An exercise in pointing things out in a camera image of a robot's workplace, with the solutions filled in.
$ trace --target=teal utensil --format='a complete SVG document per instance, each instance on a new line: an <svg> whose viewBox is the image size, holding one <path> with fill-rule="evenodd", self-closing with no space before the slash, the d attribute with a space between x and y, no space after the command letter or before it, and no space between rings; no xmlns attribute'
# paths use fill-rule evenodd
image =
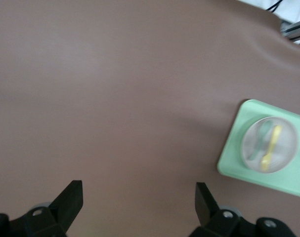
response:
<svg viewBox="0 0 300 237"><path fill-rule="evenodd" d="M272 126L273 126L273 121L271 120L267 120L261 125L257 133L258 136L257 145L248 160L254 160L257 157L258 152L261 150L263 146L264 138L267 135L267 133L271 130Z"/></svg>

